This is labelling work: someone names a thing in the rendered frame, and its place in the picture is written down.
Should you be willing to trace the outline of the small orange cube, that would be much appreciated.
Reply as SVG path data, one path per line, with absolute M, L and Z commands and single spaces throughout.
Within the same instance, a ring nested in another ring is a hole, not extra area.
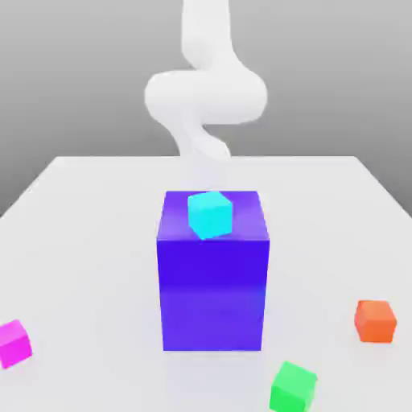
M 354 324 L 361 342 L 390 344 L 398 322 L 387 301 L 360 300 Z

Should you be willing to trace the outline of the small cyan cube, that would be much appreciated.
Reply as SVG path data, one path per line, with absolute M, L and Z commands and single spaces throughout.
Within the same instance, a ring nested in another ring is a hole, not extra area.
M 188 225 L 201 239 L 230 234 L 233 204 L 220 192 L 201 192 L 187 198 Z

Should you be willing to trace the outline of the small green cube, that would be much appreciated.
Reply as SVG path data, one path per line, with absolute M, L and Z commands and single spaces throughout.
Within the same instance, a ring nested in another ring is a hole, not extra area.
M 308 412 L 317 381 L 315 373 L 284 361 L 270 388 L 270 409 L 275 412 Z

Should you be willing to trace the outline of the small magenta cube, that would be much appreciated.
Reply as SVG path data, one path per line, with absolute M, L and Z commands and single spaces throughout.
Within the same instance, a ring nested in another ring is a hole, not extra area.
M 26 329 L 17 319 L 0 326 L 0 364 L 3 369 L 32 356 L 31 342 Z

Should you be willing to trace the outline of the large blue box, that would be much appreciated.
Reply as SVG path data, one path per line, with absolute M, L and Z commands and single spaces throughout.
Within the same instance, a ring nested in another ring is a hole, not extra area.
M 258 351 L 270 237 L 259 195 L 225 192 L 233 231 L 201 240 L 187 222 L 189 192 L 168 191 L 157 235 L 163 348 Z

